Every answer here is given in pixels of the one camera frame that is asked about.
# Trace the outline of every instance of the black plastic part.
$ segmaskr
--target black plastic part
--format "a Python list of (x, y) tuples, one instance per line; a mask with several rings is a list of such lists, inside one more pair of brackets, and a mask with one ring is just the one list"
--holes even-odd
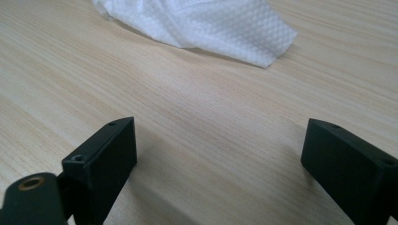
[(62, 160), (65, 214), (77, 224), (102, 224), (136, 163), (134, 119), (102, 127)]
[(0, 224), (65, 225), (56, 176), (47, 172), (36, 173), (8, 187)]
[(56, 177), (26, 176), (8, 187), (0, 224), (102, 224), (137, 163), (134, 118), (111, 122), (69, 154)]
[(398, 160), (349, 131), (310, 119), (301, 163), (355, 224), (397, 218)]

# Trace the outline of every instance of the white textured wipe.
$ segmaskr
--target white textured wipe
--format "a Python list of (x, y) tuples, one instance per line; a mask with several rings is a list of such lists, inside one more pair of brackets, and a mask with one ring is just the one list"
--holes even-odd
[(178, 48), (267, 67), (297, 35), (265, 0), (93, 0), (101, 14)]

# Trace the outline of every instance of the wooden table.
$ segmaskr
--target wooden table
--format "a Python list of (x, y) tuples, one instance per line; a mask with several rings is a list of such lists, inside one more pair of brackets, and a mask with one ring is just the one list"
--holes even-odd
[(134, 116), (138, 164), (105, 224), (352, 224), (299, 159), (310, 117), (398, 158), (398, 2), (268, 2), (299, 35), (263, 69), (89, 0), (0, 1), (1, 198)]

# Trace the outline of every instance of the crumpled tissue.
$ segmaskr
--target crumpled tissue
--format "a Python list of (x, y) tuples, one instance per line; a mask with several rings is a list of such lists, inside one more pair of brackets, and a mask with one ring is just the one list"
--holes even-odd
[(178, 48), (200, 48), (260, 67), (297, 35), (265, 0), (93, 0), (101, 14)]

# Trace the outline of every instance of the wood grain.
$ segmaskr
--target wood grain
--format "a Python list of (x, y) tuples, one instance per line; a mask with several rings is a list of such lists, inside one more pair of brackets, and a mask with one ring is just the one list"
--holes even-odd
[(134, 116), (138, 165), (106, 224), (352, 224), (300, 165), (305, 129), (330, 121), (398, 157), (398, 3), (269, 3), (299, 35), (262, 69), (89, 0), (0, 1), (0, 196)]

